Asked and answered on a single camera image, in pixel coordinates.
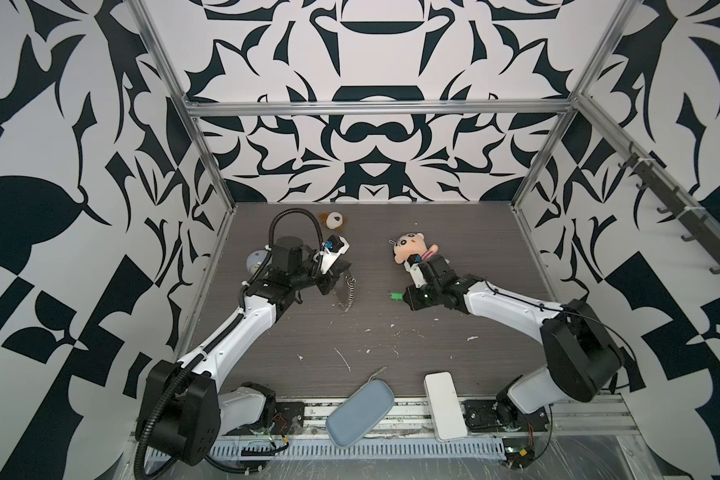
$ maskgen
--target black and white wallpaper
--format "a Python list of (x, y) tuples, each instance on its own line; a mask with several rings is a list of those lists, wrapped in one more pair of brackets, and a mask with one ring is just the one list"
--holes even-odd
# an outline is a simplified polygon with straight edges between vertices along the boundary
[(225, 213), (121, 0), (0, 2), (0, 479), (112, 477)]
[(511, 200), (554, 114), (208, 117), (235, 201)]
[[(720, 221), (720, 0), (639, 7), (593, 89)], [(720, 480), (720, 275), (577, 116), (522, 211), (558, 297), (630, 343), (617, 389), (666, 475)]]
[(198, 102), (565, 97), (617, 4), (147, 0)]

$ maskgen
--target black and white patterned wall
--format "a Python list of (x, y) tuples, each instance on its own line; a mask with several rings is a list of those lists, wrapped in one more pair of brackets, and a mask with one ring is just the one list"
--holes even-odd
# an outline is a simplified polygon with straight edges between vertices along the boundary
[[(720, 0), (646, 0), (626, 33), (594, 98), (720, 221)], [(522, 211), (558, 297), (634, 349), (619, 391), (663, 472), (720, 480), (720, 275), (621, 161), (576, 117)]]
[[(566, 98), (617, 2), (149, 0), (197, 102)], [(510, 200), (552, 114), (205, 118), (238, 201)]]
[(0, 2), (0, 478), (111, 478), (225, 212), (121, 0)]

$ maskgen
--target debris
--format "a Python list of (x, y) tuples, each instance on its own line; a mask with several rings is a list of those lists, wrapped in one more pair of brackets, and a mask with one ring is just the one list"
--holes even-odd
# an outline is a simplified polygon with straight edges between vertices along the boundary
[(338, 354), (338, 356), (340, 356), (342, 358), (342, 360), (344, 360), (344, 365), (347, 366), (347, 370), (349, 370), (351, 372), (352, 368), (347, 363), (347, 360), (344, 358), (344, 355), (342, 355), (342, 353), (336, 347), (333, 347), (333, 349), (336, 350), (336, 353)]

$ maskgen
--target pink plush toy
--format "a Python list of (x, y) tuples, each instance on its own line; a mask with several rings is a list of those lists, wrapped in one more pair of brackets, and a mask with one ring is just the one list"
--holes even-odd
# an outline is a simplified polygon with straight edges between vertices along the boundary
[(393, 244), (394, 261), (398, 264), (405, 262), (411, 255), (420, 255), (422, 260), (427, 260), (438, 252), (437, 245), (427, 248), (424, 234), (405, 234), (397, 242), (390, 240), (389, 243)]

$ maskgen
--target table surface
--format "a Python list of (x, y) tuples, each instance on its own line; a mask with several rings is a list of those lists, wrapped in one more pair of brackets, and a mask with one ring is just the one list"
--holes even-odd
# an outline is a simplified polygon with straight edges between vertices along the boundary
[[(239, 204), (193, 347), (237, 308), (240, 283), (250, 276), (246, 258), (267, 243), (272, 217), (291, 206)], [(544, 364), (541, 345), (508, 326), (442, 306), (411, 312), (388, 295), (412, 283), (394, 262), (388, 240), (422, 232), (428, 245), (439, 245), (458, 274), (482, 276), (502, 288), (548, 300), (507, 204), (299, 206), (315, 214), (333, 209), (346, 216), (341, 235), (351, 247), (342, 258), (352, 262), (357, 279), (355, 304), (342, 312), (334, 294), (304, 290), (304, 303), (294, 303), (253, 343), (221, 392), (256, 382), (276, 390), (278, 397), (346, 397), (386, 366), (380, 378), (396, 396), (423, 396), (424, 376), (443, 371), (451, 373), (459, 395), (493, 395)], [(323, 229), (325, 238), (331, 233)], [(313, 248), (317, 244), (312, 223), (298, 214), (284, 217), (275, 236), (298, 236)]]

